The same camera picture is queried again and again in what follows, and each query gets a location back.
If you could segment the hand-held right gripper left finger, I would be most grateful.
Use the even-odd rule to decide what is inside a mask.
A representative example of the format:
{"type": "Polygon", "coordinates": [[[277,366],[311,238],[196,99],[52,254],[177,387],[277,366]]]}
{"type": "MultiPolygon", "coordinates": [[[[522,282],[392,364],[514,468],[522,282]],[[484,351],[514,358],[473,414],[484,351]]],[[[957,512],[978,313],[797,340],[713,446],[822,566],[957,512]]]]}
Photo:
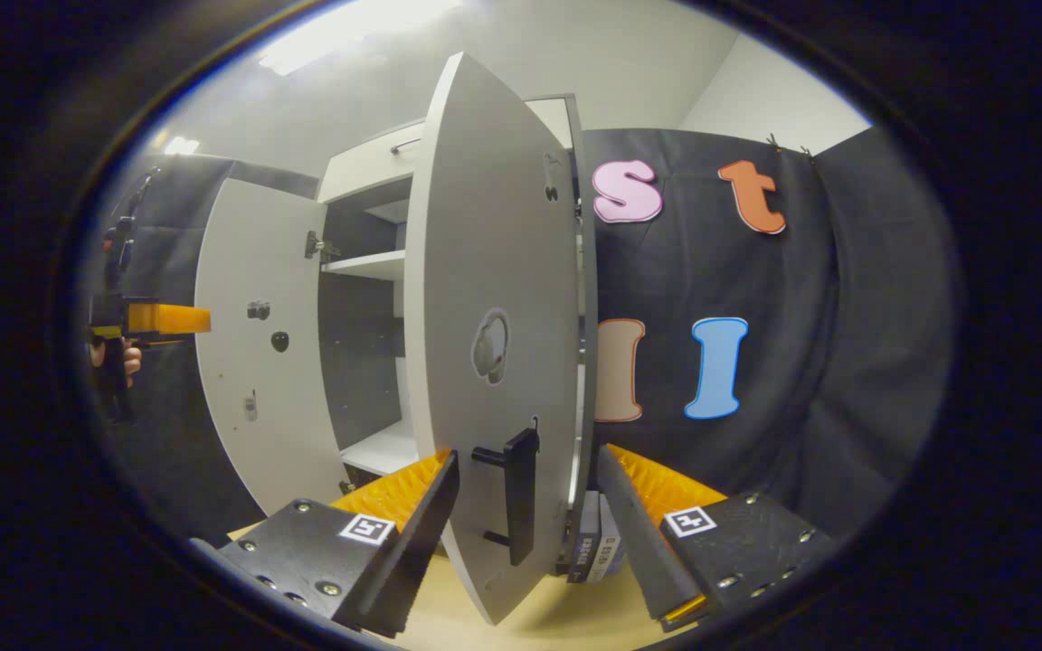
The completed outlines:
{"type": "Polygon", "coordinates": [[[255,599],[317,629],[401,634],[458,497],[442,450],[331,505],[294,499],[213,564],[255,599]]]}

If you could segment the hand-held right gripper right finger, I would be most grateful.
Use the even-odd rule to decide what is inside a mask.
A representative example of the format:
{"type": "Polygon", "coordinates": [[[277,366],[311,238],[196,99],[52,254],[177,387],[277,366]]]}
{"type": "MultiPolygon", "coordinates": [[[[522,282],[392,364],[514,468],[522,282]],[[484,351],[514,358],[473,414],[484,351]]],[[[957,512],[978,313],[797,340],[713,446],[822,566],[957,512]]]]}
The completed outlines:
{"type": "Polygon", "coordinates": [[[724,495],[612,444],[596,471],[642,600],[666,633],[740,614],[834,552],[822,528],[761,492],[724,495]]]}

